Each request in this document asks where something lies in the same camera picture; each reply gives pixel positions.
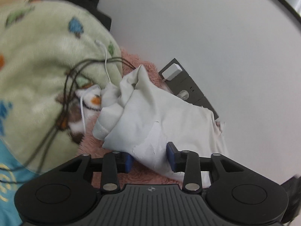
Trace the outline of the white t-shirt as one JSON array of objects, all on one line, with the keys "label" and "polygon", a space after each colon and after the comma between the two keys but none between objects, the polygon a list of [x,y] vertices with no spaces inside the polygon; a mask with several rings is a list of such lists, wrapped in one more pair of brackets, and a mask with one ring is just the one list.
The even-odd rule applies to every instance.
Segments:
[{"label": "white t-shirt", "polygon": [[108,84],[102,91],[102,109],[92,133],[105,149],[129,153],[140,164],[176,181],[184,175],[171,170],[166,155],[169,142],[201,157],[228,154],[213,112],[158,88],[144,66],[125,75],[119,86]]}]

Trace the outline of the white charger plug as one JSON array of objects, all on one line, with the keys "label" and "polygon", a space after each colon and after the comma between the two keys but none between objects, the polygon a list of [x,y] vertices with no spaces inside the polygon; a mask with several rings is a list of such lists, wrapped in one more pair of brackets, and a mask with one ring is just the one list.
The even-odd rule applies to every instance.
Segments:
[{"label": "white charger plug", "polygon": [[179,75],[183,70],[179,64],[173,63],[169,68],[162,72],[163,81],[171,81],[177,75]]}]

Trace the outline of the teal smiley bed sheet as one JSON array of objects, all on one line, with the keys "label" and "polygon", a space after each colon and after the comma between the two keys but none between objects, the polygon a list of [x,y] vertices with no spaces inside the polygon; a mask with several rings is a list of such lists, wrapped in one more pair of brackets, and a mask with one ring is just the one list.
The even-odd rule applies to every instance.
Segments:
[{"label": "teal smiley bed sheet", "polygon": [[22,224],[20,216],[14,205],[14,195],[21,184],[7,182],[26,182],[33,179],[36,174],[23,168],[17,171],[7,171],[20,167],[21,164],[12,156],[1,140],[1,226],[18,226]]}]

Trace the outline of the green dinosaur fleece blanket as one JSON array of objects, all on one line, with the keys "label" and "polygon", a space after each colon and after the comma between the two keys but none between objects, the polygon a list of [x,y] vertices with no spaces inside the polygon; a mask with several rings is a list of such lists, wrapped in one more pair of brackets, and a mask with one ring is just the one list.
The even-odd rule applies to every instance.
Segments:
[{"label": "green dinosaur fleece blanket", "polygon": [[75,156],[78,147],[66,131],[43,154],[43,138],[62,109],[58,99],[72,83],[66,74],[82,60],[120,56],[110,32],[72,3],[1,7],[1,141],[20,164],[45,172]]}]

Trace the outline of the dark wall socket panel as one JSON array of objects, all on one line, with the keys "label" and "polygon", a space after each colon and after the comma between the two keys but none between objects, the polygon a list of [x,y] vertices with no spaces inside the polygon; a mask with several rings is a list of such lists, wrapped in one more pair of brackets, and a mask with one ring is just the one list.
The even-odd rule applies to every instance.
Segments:
[{"label": "dark wall socket panel", "polygon": [[176,64],[182,70],[178,75],[176,75],[172,80],[166,80],[165,83],[169,90],[174,94],[178,95],[182,90],[188,92],[189,96],[186,100],[187,103],[204,107],[211,110],[214,114],[214,119],[217,120],[219,118],[217,112],[212,107],[208,99],[205,97],[200,88],[196,85],[194,80],[191,78],[189,73],[181,66],[176,58],[172,59],[166,66],[164,66],[160,71],[159,75],[162,79],[164,79],[163,74],[171,69],[173,64]]}]

